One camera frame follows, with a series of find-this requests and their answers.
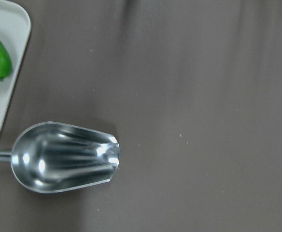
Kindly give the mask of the metal ice scoop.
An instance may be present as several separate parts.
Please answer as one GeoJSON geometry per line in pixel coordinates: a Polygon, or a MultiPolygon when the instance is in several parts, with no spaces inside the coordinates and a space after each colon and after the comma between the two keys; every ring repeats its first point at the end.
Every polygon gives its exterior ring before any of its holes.
{"type": "Polygon", "coordinates": [[[120,163],[112,134],[60,122],[25,129],[11,149],[0,149],[14,177],[31,191],[50,194],[110,182],[120,163]]]}

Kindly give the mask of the cream plastic tray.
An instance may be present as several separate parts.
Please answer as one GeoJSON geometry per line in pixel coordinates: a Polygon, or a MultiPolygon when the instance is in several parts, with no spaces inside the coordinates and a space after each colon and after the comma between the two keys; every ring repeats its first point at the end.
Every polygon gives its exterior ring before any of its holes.
{"type": "Polygon", "coordinates": [[[0,131],[4,124],[30,32],[31,21],[27,11],[15,2],[0,0],[0,40],[7,49],[13,65],[11,75],[0,81],[0,131]]]}

